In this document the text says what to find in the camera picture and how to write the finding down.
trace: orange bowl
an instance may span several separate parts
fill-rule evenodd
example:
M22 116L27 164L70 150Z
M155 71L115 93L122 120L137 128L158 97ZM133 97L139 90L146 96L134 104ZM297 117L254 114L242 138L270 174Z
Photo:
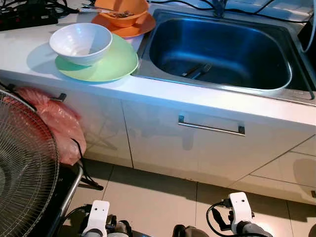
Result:
M146 14L149 8L146 0L97 0L95 6L118 12L130 11L134 13L134 15L124 18L114 18L106 13L100 13L101 16L118 27L130 27L134 25L137 19Z

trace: faucet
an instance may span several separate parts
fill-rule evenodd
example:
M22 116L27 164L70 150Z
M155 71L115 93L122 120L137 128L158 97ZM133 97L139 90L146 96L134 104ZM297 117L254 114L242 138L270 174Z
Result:
M213 0L214 16L223 17L227 0Z

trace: kitchen counter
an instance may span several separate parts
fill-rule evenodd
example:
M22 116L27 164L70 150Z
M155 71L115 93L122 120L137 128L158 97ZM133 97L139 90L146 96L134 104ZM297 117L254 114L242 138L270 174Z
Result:
M78 3L70 4L79 7ZM150 8L161 8L153 4ZM295 104L276 99L222 91L197 86L189 86L153 79L125 76L120 80L108 83L88 83L69 78L55 67L57 56L49 47L50 36L58 29L77 22L90 22L93 13L71 14L59 20L57 25L40 26L0 32L0 78L29 81L62 88L76 88L99 95L137 101L168 101L167 104L182 103L200 105L206 109L225 110L253 115L253 118L271 118L316 126L316 107ZM264 22L283 25L285 23L260 17L241 16L226 13L225 17L240 20ZM290 33L296 35L302 27L300 24L287 24ZM142 36L127 39L137 51Z

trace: black cable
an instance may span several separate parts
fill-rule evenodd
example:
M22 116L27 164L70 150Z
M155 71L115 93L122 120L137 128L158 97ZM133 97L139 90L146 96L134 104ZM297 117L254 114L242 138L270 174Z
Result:
M84 176L85 176L85 178L87 179L87 180L89 180L90 181L90 183L92 184L92 185L94 185L98 190L103 190L103 186L101 186L101 185L99 185L97 182L95 182L92 178L91 178L91 176L88 174L88 171L86 170L86 166L85 166L85 162L84 162L84 158L83 158L83 154L82 154L82 151L81 151L81 147L80 147L80 144L79 144L79 142L76 140L76 139L73 139L72 138L72 140L77 144L77 146L78 146L78 149L79 149L79 153L80 153L80 158L81 158L81 163L82 163L82 169L83 169L83 174L84 174Z
M61 220L61 222L59 223L58 229L57 229L57 231L55 232L54 236L58 236L58 233L60 232L61 227L64 225L65 221L66 221L72 214L74 214L76 211L79 211L79 210L82 210L82 211L85 211L85 212L90 212L90 211L91 211L91 208L92 208L92 205L91 205L91 204L87 204L86 206L77 207L77 208L75 208L74 210L72 210L71 212L69 212L69 213Z
M235 235L224 235L222 233L219 233L217 230L214 229L214 227L212 226L211 222L209 221L209 213L210 211L216 207L216 206L222 206L224 205L223 202L218 202L216 204L213 204L210 206L210 208L206 211L206 221L207 221L207 224L208 226L211 228L211 230L217 234L218 236L221 236L221 237L253 237L253 236L256 236L256 237L267 237L265 235L262 235L262 234L258 234L258 233L244 233L244 234L235 234Z
M266 2L261 8L259 8L258 10L256 10L254 12L254 14L259 13L260 11L262 11L264 8L266 8L266 6L268 6L270 3L272 3L274 0L269 0L268 2Z
M17 3L17 2L19 2L19 1L18 1L18 0L15 0L15 1L11 1L11 2L9 2L9 3L7 3L7 4L3 4L3 5L2 5L2 8L6 8L6 7L8 7L8 6L12 5L12 4Z
M262 16L262 17L266 17L266 18L269 18L269 19L283 21L283 22L290 22L290 23L307 23L307 22L309 22L309 20L307 20L307 21L286 20L286 19L282 19L282 18L278 18L278 17L274 17L274 16L268 16L268 15L258 14L258 13L255 13L255 12L243 11L243 10L234 9L234 8L229 8L229 9L226 9L225 11L236 12L236 13L243 13L243 14L253 15L253 16Z
M62 0L64 4L61 4L59 2L57 2L57 0L47 0L46 5L44 5L45 7L48 8L59 8L62 10L62 12L58 12L57 16L58 18L62 17L62 16L67 16L71 13L79 13L78 9L72 9L70 7L68 7L67 5L67 1L66 0Z
M181 0L166 0L166 1L150 1L150 0L147 0L147 2L149 3L157 3L157 4L164 4L164 3L169 3L169 2L180 2L180 3L183 3L183 4L186 4L190 7L193 7L197 10L213 10L214 8L200 8L200 7L197 7L197 6L194 6L188 2L185 2L185 1L181 1ZM266 18L269 18L269 19L273 19L273 20L279 20L279 21L283 21L283 22L290 22L290 23L307 23L309 22L309 20L307 21L292 21L292 20L286 20L286 19L282 19L282 18L278 18L278 17L273 17L273 16L268 16L268 15L263 15L263 14L258 14L258 12L260 12L262 9L259 9L255 12L248 12L248 11L243 11L243 10L240 10L240 9L225 9L225 11L229 11L229 12L236 12L236 13L243 13L243 14L247 14L247 15L255 15L255 16L262 16L262 17L266 17Z
M190 7L193 7L197 10L201 10L201 11L207 11L207 10L213 10L214 8L211 7L211 8L201 8L201 7L197 7L197 6L194 6L186 1L181 1L181 0L167 0L167 1L150 1L150 0L147 0L147 2L149 3L157 3L157 4L164 4L164 3L169 3L169 2L179 2L179 3L183 3L183 4L186 4Z

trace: white bowl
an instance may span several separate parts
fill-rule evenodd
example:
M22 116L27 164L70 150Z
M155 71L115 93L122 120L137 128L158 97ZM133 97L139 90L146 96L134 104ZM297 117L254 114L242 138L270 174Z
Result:
M103 26L77 23L57 30L50 37L49 45L64 59L91 66L104 57L112 38L111 32Z

